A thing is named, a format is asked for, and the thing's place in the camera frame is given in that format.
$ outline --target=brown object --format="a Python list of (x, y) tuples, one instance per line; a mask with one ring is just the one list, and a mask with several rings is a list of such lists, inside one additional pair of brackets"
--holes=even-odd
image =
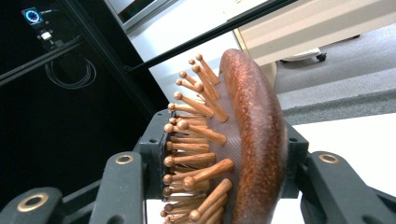
[(218, 163), (204, 169), (202, 172), (196, 175), (188, 175), (183, 179), (183, 188), (185, 190), (194, 190), (195, 186), (204, 180), (212, 179), (216, 176), (222, 175), (225, 172), (229, 172), (233, 169), (233, 161), (225, 159)]
[(210, 206), (218, 201), (223, 195), (226, 195), (227, 191), (233, 187), (233, 184), (229, 179), (223, 179), (219, 185), (209, 194), (204, 202), (196, 209), (190, 212), (190, 220), (192, 222), (198, 222), (201, 216)]
[(187, 96), (184, 96), (183, 93), (181, 93), (180, 91), (175, 91), (174, 98), (175, 100), (183, 101), (185, 104), (191, 106), (200, 114), (203, 114), (209, 118), (212, 118), (215, 114), (211, 108), (207, 107), (206, 105), (200, 104)]
[(181, 71), (178, 75), (189, 81), (191, 85), (194, 85), (195, 82), (197, 82), (194, 78), (190, 77), (185, 71)]
[(219, 73), (224, 75), (242, 139), (242, 169), (233, 223), (267, 223), (286, 173), (282, 111), (260, 67), (241, 50), (224, 52)]
[(170, 141), (166, 142), (167, 150), (185, 150), (185, 151), (194, 151), (200, 153), (209, 152), (209, 144), (187, 144), (187, 143), (173, 143)]
[(216, 160), (216, 155), (213, 152), (186, 156), (186, 157), (173, 157), (167, 156), (163, 161), (164, 165), (167, 167), (174, 166), (176, 164), (200, 164), (205, 162), (213, 162)]
[(212, 84), (210, 84), (209, 79), (206, 77), (205, 70), (201, 69), (201, 66), (198, 64), (195, 64), (192, 66), (192, 71), (198, 75), (198, 77), (201, 79), (202, 83), (204, 83), (205, 86), (205, 91), (207, 92), (208, 97), (211, 97), (214, 100), (217, 100), (220, 98), (219, 93), (213, 88)]
[(178, 79), (178, 80), (176, 80), (176, 84), (178, 86), (182, 86), (182, 87), (185, 87), (185, 88), (187, 88), (189, 90), (197, 92), (196, 88), (188, 81), (184, 81), (184, 80)]
[(201, 173), (202, 171), (203, 170), (196, 170), (196, 171), (191, 171), (191, 172), (187, 172), (187, 173), (180, 174), (180, 175), (164, 175), (163, 183), (170, 184), (174, 181), (180, 181), (180, 180), (183, 180), (184, 177), (186, 177), (186, 176), (197, 175), (197, 174)]
[(227, 142), (227, 137), (221, 133), (215, 133), (210, 129), (201, 128), (199, 126), (190, 125), (186, 120), (181, 120), (177, 123), (177, 127), (179, 130), (185, 131), (193, 131), (195, 133), (201, 134), (206, 137), (210, 141), (216, 142), (220, 145), (224, 145)]
[(170, 136), (169, 140), (173, 143), (188, 143), (188, 144), (206, 144), (208, 141), (206, 138), (186, 138)]
[(204, 57), (202, 56), (202, 54), (197, 54), (197, 56), (195, 56), (195, 58), (201, 63), (202, 67), (206, 70), (207, 76), (209, 77), (210, 82), (213, 85), (219, 84), (220, 83), (219, 78), (215, 75), (213, 70), (206, 63), (206, 61), (204, 60)]
[(174, 103), (170, 103), (168, 105), (168, 110), (171, 111), (185, 111), (185, 112), (189, 112), (192, 114), (201, 114), (198, 110), (192, 108), (189, 105), (178, 105), (178, 104), (174, 104)]
[(202, 82), (196, 82), (194, 84), (194, 87), (198, 90), (198, 92), (200, 92), (207, 99), (206, 102), (209, 104), (210, 108), (213, 109), (213, 111), (216, 115), (216, 118), (218, 118), (218, 120), (220, 122), (227, 121), (227, 119), (228, 119), (227, 113), (224, 111), (223, 108), (221, 108), (221, 106), (219, 106), (216, 103), (216, 101), (214, 101), (212, 98), (210, 98), (206, 95), (204, 84)]

